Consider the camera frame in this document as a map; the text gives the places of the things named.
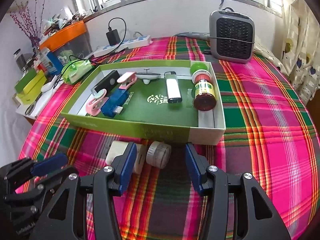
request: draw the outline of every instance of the plastic storage box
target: plastic storage box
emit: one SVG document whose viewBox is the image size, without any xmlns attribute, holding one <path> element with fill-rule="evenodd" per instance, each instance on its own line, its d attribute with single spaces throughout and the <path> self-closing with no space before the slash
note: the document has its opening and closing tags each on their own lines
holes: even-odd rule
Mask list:
<svg viewBox="0 0 320 240">
<path fill-rule="evenodd" d="M 71 57 L 70 60 L 70 55 L 85 58 L 92 52 L 83 21 L 63 28 L 46 39 L 39 47 L 40 49 L 47 47 L 51 50 L 62 65 L 75 60 L 74 57 Z"/>
</svg>

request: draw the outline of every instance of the lighter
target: lighter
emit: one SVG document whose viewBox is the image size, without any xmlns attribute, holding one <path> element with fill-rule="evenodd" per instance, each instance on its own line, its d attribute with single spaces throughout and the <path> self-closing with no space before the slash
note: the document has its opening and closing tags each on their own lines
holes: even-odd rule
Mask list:
<svg viewBox="0 0 320 240">
<path fill-rule="evenodd" d="M 180 103 L 182 97 L 179 90 L 177 74 L 174 71 L 164 73 L 167 87 L 168 103 Z"/>
</svg>

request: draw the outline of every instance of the silver screw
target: silver screw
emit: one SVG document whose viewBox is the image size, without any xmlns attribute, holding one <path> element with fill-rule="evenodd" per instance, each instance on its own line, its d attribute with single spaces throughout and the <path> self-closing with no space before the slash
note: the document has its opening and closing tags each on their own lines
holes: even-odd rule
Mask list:
<svg viewBox="0 0 320 240">
<path fill-rule="evenodd" d="M 112 171 L 112 167 L 111 166 L 106 166 L 106 167 L 103 168 L 103 171 L 104 172 L 110 172 L 110 171 Z"/>
<path fill-rule="evenodd" d="M 251 175 L 250 173 L 248 173 L 248 172 L 246 172 L 246 173 L 244 174 L 244 177 L 245 177 L 246 179 L 252 179 L 252 175 Z"/>
<path fill-rule="evenodd" d="M 69 179 L 70 179 L 70 180 L 74 180 L 74 179 L 76 179 L 77 177 L 78 177 L 78 175 L 75 174 L 75 173 L 72 173 L 72 174 L 69 175 Z"/>
<path fill-rule="evenodd" d="M 218 167 L 217 166 L 209 166 L 209 171 L 212 171 L 212 172 L 215 172 L 215 171 L 217 171 L 218 170 Z"/>
<path fill-rule="evenodd" d="M 35 206 L 30 207 L 31 212 L 34 214 L 38 211 L 38 209 Z"/>
</svg>

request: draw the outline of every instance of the plaid blanket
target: plaid blanket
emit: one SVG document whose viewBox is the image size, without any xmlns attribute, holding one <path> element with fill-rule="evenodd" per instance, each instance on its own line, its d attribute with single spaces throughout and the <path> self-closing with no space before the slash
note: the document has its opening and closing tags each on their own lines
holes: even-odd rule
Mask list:
<svg viewBox="0 0 320 240">
<path fill-rule="evenodd" d="M 227 130 L 220 143 L 196 146 L 211 164 L 227 173 L 251 172 L 274 203 L 292 239 L 297 239 L 319 206 L 318 135 L 308 111 L 282 74 L 266 59 L 248 64 L 218 61 L 202 51 L 207 42 L 188 38 L 154 39 L 153 44 L 113 56 L 109 62 L 144 59 L 210 61 L 221 91 Z M 71 126 L 59 113 L 78 85 L 62 85 L 33 125 L 20 158 L 42 160 L 57 151 L 85 176 L 104 166 L 113 140 L 145 143 Z M 123 239 L 198 239 L 206 198 L 193 190 L 184 149 L 173 146 L 163 170 L 145 164 L 132 175 L 124 196 L 115 197 Z M 28 190 L 29 183 L 23 186 Z M 230 197 L 230 210 L 233 199 Z M 228 237 L 232 237 L 232 224 Z M 94 239 L 92 195 L 87 199 L 89 239 Z"/>
</svg>

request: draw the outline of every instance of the space heater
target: space heater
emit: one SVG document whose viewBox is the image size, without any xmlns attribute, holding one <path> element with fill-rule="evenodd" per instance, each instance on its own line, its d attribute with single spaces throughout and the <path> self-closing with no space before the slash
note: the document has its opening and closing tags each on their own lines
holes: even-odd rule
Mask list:
<svg viewBox="0 0 320 240">
<path fill-rule="evenodd" d="M 209 18 L 211 53 L 217 59 L 247 63 L 254 46 L 254 22 L 234 11 L 214 11 Z"/>
</svg>

